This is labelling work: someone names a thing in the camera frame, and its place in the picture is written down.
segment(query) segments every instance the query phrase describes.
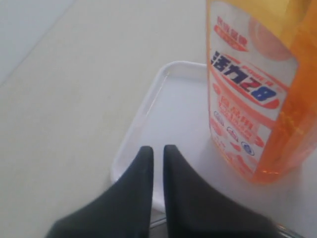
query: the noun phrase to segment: plastic bottle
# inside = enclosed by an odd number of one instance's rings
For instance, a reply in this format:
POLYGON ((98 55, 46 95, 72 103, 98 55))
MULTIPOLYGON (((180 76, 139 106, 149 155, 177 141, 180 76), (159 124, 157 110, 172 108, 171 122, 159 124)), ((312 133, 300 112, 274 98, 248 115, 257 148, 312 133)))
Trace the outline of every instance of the plastic bottle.
POLYGON ((207 0, 211 135, 250 181, 317 147, 317 0, 207 0))

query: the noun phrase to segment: white tray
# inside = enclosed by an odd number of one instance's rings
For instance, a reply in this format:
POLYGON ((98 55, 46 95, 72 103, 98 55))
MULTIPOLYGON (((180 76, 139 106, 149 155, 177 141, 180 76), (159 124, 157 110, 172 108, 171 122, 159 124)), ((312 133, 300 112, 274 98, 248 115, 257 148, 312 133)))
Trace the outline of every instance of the white tray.
POLYGON ((304 235, 317 234, 316 159, 271 185, 253 185, 237 175, 210 139, 206 65, 172 62, 157 74, 111 168, 116 182, 140 146, 154 149, 153 207, 164 211, 162 152, 175 144, 190 165, 214 188, 238 203, 304 235))

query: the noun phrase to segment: beige surface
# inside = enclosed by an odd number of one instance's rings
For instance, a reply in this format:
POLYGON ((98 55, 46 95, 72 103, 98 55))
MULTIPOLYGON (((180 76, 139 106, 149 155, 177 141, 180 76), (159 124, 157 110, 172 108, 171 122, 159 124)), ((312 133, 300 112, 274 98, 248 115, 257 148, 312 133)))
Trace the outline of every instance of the beige surface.
POLYGON ((0 88, 1 237, 43 237, 109 186, 143 96, 174 60, 205 62, 204 0, 68 10, 0 88))

